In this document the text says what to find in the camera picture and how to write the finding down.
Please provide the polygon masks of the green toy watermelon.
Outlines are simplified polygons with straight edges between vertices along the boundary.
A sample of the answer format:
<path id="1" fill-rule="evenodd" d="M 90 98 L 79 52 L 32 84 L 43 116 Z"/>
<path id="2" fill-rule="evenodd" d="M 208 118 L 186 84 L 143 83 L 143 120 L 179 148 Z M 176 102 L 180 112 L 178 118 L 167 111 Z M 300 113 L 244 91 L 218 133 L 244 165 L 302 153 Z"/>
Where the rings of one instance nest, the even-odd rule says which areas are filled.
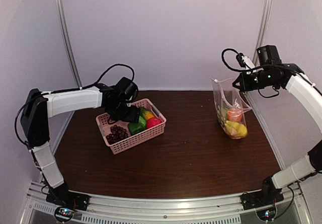
<path id="1" fill-rule="evenodd" d="M 222 107 L 218 108 L 217 113 L 219 114 L 219 120 L 221 122 L 224 122 L 224 123 L 226 122 L 228 111 L 229 111 L 229 109 L 227 109 L 227 108 L 222 108 Z"/>

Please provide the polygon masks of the clear zip top bag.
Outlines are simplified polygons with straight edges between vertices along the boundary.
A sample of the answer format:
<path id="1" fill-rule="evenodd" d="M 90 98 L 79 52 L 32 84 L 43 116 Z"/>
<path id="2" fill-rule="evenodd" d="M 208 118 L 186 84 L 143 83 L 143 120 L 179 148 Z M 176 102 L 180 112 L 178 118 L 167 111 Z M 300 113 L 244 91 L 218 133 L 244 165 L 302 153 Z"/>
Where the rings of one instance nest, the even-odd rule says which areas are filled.
<path id="1" fill-rule="evenodd" d="M 246 127 L 247 127 L 247 124 L 245 119 L 245 113 L 252 109 L 251 106 L 248 104 L 248 102 L 242 98 L 239 91 L 232 86 L 233 81 L 234 81 L 233 78 L 228 78 L 222 81 L 218 79 L 211 79 L 212 88 L 213 88 L 214 106 L 217 114 L 217 119 L 221 128 L 225 133 L 226 133 L 225 123 L 219 120 L 219 114 L 217 113 L 217 110 L 219 107 L 227 108 L 227 109 L 230 109 L 230 108 L 241 109 L 243 111 L 243 118 L 238 123 L 244 124 Z M 242 139 L 242 138 L 237 138 L 232 136 L 229 136 L 229 137 L 232 139 Z"/>

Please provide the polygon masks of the orange toy orange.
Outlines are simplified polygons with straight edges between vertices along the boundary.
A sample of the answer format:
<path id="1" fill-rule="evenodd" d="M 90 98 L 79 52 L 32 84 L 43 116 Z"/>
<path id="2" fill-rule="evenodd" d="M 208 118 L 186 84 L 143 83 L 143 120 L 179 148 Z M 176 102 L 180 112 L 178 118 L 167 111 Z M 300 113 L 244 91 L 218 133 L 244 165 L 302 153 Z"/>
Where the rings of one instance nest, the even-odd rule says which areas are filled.
<path id="1" fill-rule="evenodd" d="M 227 118 L 232 122 L 240 122 L 243 118 L 243 111 L 238 108 L 230 108 L 227 112 Z"/>

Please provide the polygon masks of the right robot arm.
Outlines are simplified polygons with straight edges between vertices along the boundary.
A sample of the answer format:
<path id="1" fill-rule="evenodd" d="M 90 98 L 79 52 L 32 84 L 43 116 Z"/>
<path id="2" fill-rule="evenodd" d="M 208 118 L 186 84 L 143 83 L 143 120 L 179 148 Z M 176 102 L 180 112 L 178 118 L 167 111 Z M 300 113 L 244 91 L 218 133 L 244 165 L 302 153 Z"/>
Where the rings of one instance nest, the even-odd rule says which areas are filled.
<path id="1" fill-rule="evenodd" d="M 233 86 L 241 92 L 261 90 L 273 87 L 285 89 L 293 95 L 321 128 L 321 92 L 294 63 L 283 63 L 275 45 L 266 45 L 257 49 L 260 62 L 255 66 L 242 53 L 236 59 L 242 67 Z M 288 168 L 266 178 L 262 190 L 258 193 L 261 204 L 269 204 L 277 197 L 280 190 L 296 181 L 301 181 L 321 172 L 321 143 L 317 143 L 303 158 Z"/>

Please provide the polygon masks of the yellow toy banana bunch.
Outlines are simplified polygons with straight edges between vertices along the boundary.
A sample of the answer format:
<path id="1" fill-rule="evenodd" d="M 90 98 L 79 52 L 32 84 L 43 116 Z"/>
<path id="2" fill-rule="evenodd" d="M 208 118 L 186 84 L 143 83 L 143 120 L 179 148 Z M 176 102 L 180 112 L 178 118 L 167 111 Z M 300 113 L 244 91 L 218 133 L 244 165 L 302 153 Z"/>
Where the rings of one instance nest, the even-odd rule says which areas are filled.
<path id="1" fill-rule="evenodd" d="M 232 126 L 233 126 L 233 124 L 234 124 L 235 122 L 232 122 L 232 121 L 229 121 L 229 120 L 227 120 L 226 122 L 225 122 L 225 131 L 226 131 L 226 133 L 229 135 L 229 136 L 232 136 L 232 137 L 234 137 L 232 134 L 233 134 L 233 129 L 232 129 Z"/>

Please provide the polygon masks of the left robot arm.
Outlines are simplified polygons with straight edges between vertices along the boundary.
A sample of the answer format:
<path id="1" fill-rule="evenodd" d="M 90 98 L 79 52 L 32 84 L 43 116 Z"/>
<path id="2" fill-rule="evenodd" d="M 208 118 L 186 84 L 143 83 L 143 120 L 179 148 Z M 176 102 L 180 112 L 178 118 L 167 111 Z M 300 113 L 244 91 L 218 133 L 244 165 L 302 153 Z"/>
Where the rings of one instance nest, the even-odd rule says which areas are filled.
<path id="1" fill-rule="evenodd" d="M 62 206 L 72 202 L 72 194 L 64 189 L 64 178 L 58 168 L 50 147 L 49 118 L 63 113 L 89 108 L 103 108 L 112 122 L 138 123 L 140 110 L 131 104 L 138 87 L 123 77 L 116 85 L 95 83 L 79 89 L 41 92 L 32 89 L 21 112 L 21 126 L 26 137 L 25 144 L 53 188 L 52 196 Z"/>

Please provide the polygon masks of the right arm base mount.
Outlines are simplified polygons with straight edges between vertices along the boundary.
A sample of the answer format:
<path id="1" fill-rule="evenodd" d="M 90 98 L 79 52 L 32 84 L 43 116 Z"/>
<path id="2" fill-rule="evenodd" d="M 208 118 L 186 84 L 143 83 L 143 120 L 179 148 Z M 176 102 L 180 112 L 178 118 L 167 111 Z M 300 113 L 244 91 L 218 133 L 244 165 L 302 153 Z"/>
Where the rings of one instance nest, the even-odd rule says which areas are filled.
<path id="1" fill-rule="evenodd" d="M 283 201 L 282 189 L 277 189 L 272 177 L 267 177 L 262 182 L 262 189 L 255 192 L 244 192 L 240 196 L 244 210 L 259 208 L 267 205 L 274 205 Z"/>

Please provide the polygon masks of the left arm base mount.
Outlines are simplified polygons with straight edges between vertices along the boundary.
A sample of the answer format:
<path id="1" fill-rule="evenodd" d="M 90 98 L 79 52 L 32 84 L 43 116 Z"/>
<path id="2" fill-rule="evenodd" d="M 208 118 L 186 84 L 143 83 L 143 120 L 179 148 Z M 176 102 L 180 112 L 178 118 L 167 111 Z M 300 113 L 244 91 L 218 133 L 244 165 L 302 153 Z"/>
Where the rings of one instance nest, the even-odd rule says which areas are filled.
<path id="1" fill-rule="evenodd" d="M 87 194 L 72 192 L 66 182 L 53 188 L 48 186 L 46 201 L 55 205 L 86 211 L 90 197 Z"/>

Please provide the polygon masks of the yellow toy lemon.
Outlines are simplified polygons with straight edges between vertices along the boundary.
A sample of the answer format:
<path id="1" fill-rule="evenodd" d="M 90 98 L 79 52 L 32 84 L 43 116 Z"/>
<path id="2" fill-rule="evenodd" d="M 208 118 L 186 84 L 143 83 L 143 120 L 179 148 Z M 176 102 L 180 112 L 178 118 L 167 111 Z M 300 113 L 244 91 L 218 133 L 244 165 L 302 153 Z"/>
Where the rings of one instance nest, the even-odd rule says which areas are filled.
<path id="1" fill-rule="evenodd" d="M 246 137 L 248 134 L 247 127 L 244 124 L 235 122 L 232 126 L 233 129 L 233 136 L 237 138 Z"/>

